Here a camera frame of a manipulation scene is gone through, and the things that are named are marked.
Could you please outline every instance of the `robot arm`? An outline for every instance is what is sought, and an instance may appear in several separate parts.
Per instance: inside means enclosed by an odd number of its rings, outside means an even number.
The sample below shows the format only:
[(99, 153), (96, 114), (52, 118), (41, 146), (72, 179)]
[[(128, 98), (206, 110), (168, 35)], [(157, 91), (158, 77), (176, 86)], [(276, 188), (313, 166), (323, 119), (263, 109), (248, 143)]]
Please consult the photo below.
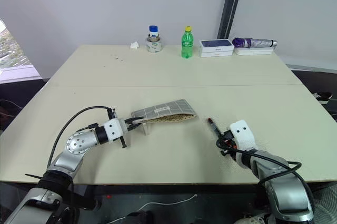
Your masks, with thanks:
[(128, 123), (139, 118), (130, 118), (126, 121), (118, 119), (116, 114), (103, 126), (98, 126), (89, 131), (78, 131), (72, 134), (65, 145), (65, 149), (48, 166), (47, 171), (31, 189), (18, 207), (6, 220), (5, 224), (52, 224), (60, 223), (60, 216), (56, 213), (62, 202), (73, 204), (77, 207), (93, 210), (97, 202), (68, 191), (85, 154), (98, 144), (109, 141), (121, 140), (123, 148), (126, 144), (123, 135), (135, 127), (127, 127)]
[(289, 169), (289, 163), (284, 158), (258, 150), (254, 136), (244, 120), (231, 124), (230, 130), (224, 134), (211, 119), (209, 123), (218, 136), (216, 145), (223, 149), (222, 155), (230, 155), (242, 168), (251, 169), (261, 182), (265, 181), (263, 186), (272, 212), (268, 223), (312, 223), (309, 188), (305, 188), (303, 179), (292, 172), (269, 179), (270, 176)]

